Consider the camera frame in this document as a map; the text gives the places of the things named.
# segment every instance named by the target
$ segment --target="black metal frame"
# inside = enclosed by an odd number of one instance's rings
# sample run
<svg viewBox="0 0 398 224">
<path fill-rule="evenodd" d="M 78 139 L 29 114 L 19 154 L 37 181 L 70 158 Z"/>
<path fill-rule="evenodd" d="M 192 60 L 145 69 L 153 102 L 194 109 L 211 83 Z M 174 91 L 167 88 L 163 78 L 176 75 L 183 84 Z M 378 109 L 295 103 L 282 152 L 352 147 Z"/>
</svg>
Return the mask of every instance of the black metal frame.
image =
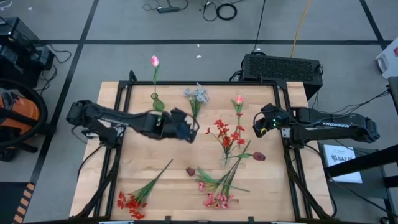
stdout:
<svg viewBox="0 0 398 224">
<path fill-rule="evenodd" d="M 284 101 L 285 101 L 285 107 L 286 110 L 289 111 L 290 110 L 290 100 L 289 100 L 289 96 L 287 93 L 287 86 L 285 85 L 281 85 L 279 86 L 276 82 L 274 81 L 264 81 L 264 82 L 200 82 L 201 85 L 231 85 L 231 86 L 248 86 L 248 85 L 254 85 L 254 86 L 259 86 L 259 85 L 264 85 L 264 86 L 271 86 L 273 88 L 274 91 L 274 98 L 275 98 L 275 104 L 276 107 L 280 108 L 281 107 L 281 102 L 280 102 L 280 96 L 279 96 L 279 91 L 278 89 L 281 88 L 282 92 L 284 94 Z M 157 82 L 157 85 L 196 85 L 196 82 L 185 82 L 185 81 L 169 81 L 169 82 Z M 130 98 L 131 98 L 131 90 L 132 90 L 132 86 L 133 85 L 153 85 L 152 81 L 137 81 L 135 78 L 134 73 L 131 71 L 130 72 L 130 80 L 129 81 L 119 81 L 119 85 L 118 85 L 118 92 L 116 94 L 116 100 L 115 100 L 115 104 L 114 104 L 114 109 L 118 110 L 119 109 L 119 105 L 120 105 L 120 101 L 121 101 L 121 95 L 123 90 L 127 87 L 127 94 L 126 94 L 126 99 L 124 101 L 124 112 L 128 112 L 128 108 L 129 108 L 129 102 L 130 102 Z M 291 163 L 291 157 L 290 157 L 290 147 L 287 144 L 286 141 L 282 140 L 282 145 L 284 148 L 284 157 L 285 157 L 285 162 L 286 162 L 286 168 L 289 169 L 289 164 Z M 120 154 L 121 154 L 121 148 L 116 149 L 116 155 L 115 157 L 117 157 L 118 159 L 120 159 Z M 108 170 L 108 166 L 109 166 L 109 160 L 110 160 L 110 155 L 111 155 L 111 150 L 112 149 L 106 149 L 105 152 L 105 157 L 104 157 L 104 162 L 103 162 L 103 168 L 101 171 L 101 179 L 99 184 L 101 185 L 104 182 L 104 179 L 106 177 L 106 173 Z M 295 149 L 295 156 L 296 156 L 296 161 L 297 161 L 297 170 L 298 170 L 298 174 L 300 177 L 300 180 L 303 182 L 304 186 L 307 187 L 306 183 L 305 183 L 305 176 L 304 176 L 304 170 L 303 170 L 303 165 L 302 165 L 302 161 L 301 161 L 301 155 L 300 155 L 300 150 L 299 149 Z M 114 179 L 111 182 L 111 186 L 109 188 L 109 197 L 108 197 L 108 201 L 106 204 L 106 213 L 105 216 L 106 217 L 110 217 L 111 216 L 111 212 L 112 212 L 112 206 L 113 206 L 113 198 L 114 198 L 114 194 L 115 194 L 115 186 L 116 186 L 116 179 L 117 179 L 117 173 L 114 177 Z M 294 217 L 295 219 L 299 219 L 300 218 L 300 207 L 299 207 L 299 203 L 298 203 L 298 198 L 297 198 L 297 191 L 295 188 L 295 182 L 294 180 L 291 178 L 291 176 L 288 175 L 288 180 L 289 180 L 289 187 L 290 187 L 290 195 L 292 197 L 292 206 L 293 206 L 293 210 L 294 210 Z M 305 213 L 307 218 L 312 219 L 312 211 L 310 208 L 310 204 L 308 202 L 308 200 L 304 197 L 303 198 L 304 201 L 304 205 L 305 205 Z M 99 199 L 99 201 L 96 204 L 95 210 L 94 210 L 94 217 L 98 217 L 99 212 L 101 209 L 101 199 Z M 161 223 L 163 222 L 170 222 L 171 218 L 170 217 L 166 217 L 165 221 L 161 221 Z M 253 217 L 248 217 L 248 222 L 249 223 L 254 223 L 254 218 Z"/>
</svg>

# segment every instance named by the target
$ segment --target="pink flower bunch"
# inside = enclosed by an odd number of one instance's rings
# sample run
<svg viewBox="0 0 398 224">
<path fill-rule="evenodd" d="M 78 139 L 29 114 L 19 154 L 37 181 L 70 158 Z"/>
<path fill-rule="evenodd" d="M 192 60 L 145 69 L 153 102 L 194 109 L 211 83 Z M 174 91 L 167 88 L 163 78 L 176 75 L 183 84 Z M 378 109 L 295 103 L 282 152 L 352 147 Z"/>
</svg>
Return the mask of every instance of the pink flower bunch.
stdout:
<svg viewBox="0 0 398 224">
<path fill-rule="evenodd" d="M 199 190 L 202 192 L 205 189 L 205 183 L 202 181 L 199 181 Z"/>
<path fill-rule="evenodd" d="M 215 207 L 217 209 L 221 208 L 229 208 L 228 202 L 232 200 L 234 195 L 230 195 L 227 197 L 226 195 L 218 194 L 216 197 L 212 193 L 207 193 L 207 199 L 203 202 L 203 205 L 210 208 Z"/>
</svg>

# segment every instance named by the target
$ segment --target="wooden tabletop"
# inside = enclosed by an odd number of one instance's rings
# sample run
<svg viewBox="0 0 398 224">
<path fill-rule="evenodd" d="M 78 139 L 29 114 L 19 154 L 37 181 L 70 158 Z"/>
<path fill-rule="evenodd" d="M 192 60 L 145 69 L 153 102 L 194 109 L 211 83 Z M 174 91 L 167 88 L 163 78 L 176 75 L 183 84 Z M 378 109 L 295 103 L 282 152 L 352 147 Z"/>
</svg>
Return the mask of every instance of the wooden tabletop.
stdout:
<svg viewBox="0 0 398 224">
<path fill-rule="evenodd" d="M 98 97 L 100 105 L 113 108 L 117 85 L 117 82 L 102 83 Z M 190 104 L 183 97 L 186 87 L 196 88 L 195 86 L 157 86 L 159 98 L 165 103 L 166 111 L 177 107 L 191 113 Z M 197 120 L 201 128 L 193 144 L 176 139 L 155 141 L 135 133 L 131 128 L 126 130 L 112 219 L 132 219 L 127 210 L 120 210 L 116 206 L 117 194 L 120 190 L 128 193 L 143 187 L 157 176 L 169 160 L 174 159 L 155 184 L 148 198 L 148 205 L 144 209 L 145 220 L 164 220 L 168 215 L 172 217 L 172 220 L 245 221 L 248 216 L 253 216 L 256 221 L 294 220 L 280 131 L 275 129 L 269 131 L 263 138 L 257 138 L 251 129 L 253 117 L 260 108 L 268 103 L 275 104 L 272 87 L 204 87 L 209 92 L 210 102 L 203 106 L 199 113 Z M 150 94 L 153 90 L 153 86 L 134 85 L 129 112 L 139 113 L 151 109 Z M 288 91 L 292 106 L 308 106 L 302 83 L 288 83 Z M 247 152 L 260 151 L 266 155 L 266 160 L 261 162 L 243 159 L 240 163 L 233 185 L 248 189 L 250 193 L 231 189 L 234 199 L 229 209 L 205 208 L 202 202 L 206 199 L 206 194 L 198 190 L 198 184 L 193 177 L 187 175 L 185 169 L 200 166 L 214 178 L 220 178 L 229 170 L 229 167 L 224 168 L 220 164 L 222 149 L 219 142 L 213 136 L 206 135 L 205 132 L 207 127 L 213 131 L 216 130 L 213 123 L 217 119 L 222 119 L 232 126 L 236 125 L 236 113 L 231 99 L 235 99 L 238 95 L 244 99 L 241 125 L 246 128 L 246 131 L 242 133 L 242 138 L 251 140 Z M 124 97 L 125 94 L 122 97 L 120 109 L 123 108 Z M 98 147 L 98 143 L 97 139 L 88 141 L 85 157 Z M 315 141 L 310 142 L 309 145 L 317 148 Z M 98 188 L 104 152 L 103 149 L 96 153 L 82 168 L 70 215 L 76 215 Z M 323 209 L 328 214 L 332 214 L 333 209 L 321 159 L 311 150 L 302 149 L 302 162 L 309 191 Z M 302 194 L 299 190 L 297 192 L 301 216 L 304 217 Z M 100 215 L 104 214 L 107 198 L 108 190 L 103 195 Z"/>
</svg>

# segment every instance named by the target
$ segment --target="pink tulip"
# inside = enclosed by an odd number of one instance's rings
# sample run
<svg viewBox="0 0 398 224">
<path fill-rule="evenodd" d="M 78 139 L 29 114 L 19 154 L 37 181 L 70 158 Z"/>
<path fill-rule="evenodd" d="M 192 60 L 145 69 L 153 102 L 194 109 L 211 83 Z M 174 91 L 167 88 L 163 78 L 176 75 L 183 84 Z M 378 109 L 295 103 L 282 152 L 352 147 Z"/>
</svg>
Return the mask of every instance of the pink tulip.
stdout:
<svg viewBox="0 0 398 224">
<path fill-rule="evenodd" d="M 243 103 L 243 98 L 242 98 L 242 96 L 241 96 L 241 95 L 239 95 L 239 96 L 237 97 L 237 99 L 236 99 L 236 103 L 237 103 L 237 104 L 241 104 L 241 103 Z"/>
<path fill-rule="evenodd" d="M 222 206 L 223 208 L 228 208 L 228 203 L 223 202 L 223 203 L 221 203 L 221 206 Z"/>
<path fill-rule="evenodd" d="M 159 59 L 157 59 L 157 57 L 154 55 L 154 56 L 152 56 L 152 65 L 154 66 L 154 67 L 157 67 L 158 65 L 159 65 Z"/>
</svg>

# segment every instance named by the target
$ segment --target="orange vacuum cleaner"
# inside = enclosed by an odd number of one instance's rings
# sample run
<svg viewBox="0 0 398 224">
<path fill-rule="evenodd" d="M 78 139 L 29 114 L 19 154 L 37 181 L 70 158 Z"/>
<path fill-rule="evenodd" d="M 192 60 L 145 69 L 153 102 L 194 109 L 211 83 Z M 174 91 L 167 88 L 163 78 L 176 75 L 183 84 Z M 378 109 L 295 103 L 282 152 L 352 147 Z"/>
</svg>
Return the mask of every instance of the orange vacuum cleaner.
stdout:
<svg viewBox="0 0 398 224">
<path fill-rule="evenodd" d="M 0 88 L 11 90 L 0 94 L 0 161 L 9 162 L 18 149 L 37 152 L 37 147 L 28 144 L 29 139 L 38 134 L 51 134 L 54 129 L 45 123 L 47 107 L 36 91 L 1 78 Z"/>
</svg>

